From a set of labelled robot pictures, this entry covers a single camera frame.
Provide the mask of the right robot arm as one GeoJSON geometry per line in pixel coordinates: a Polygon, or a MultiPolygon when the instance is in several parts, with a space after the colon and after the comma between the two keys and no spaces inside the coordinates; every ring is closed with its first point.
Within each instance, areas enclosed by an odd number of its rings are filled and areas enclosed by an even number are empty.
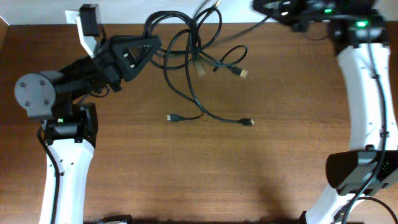
{"type": "Polygon", "coordinates": [[[374,1],[255,0],[255,11],[295,32],[328,21],[338,65],[345,79],[351,134],[349,150],[328,156],[327,185],[300,223],[346,223],[364,200],[397,182],[397,121],[389,81],[386,22],[374,1]]]}

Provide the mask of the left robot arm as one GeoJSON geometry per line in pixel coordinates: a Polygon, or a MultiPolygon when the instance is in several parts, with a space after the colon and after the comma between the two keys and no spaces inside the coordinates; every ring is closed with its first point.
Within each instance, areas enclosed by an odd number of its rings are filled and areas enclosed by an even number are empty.
{"type": "Polygon", "coordinates": [[[17,102],[32,121],[47,156],[40,223],[83,223],[85,188],[93,158],[98,118],[82,99],[101,90],[121,90],[160,49],[158,36],[115,35],[94,56],[60,70],[28,73],[14,87],[17,102]]]}

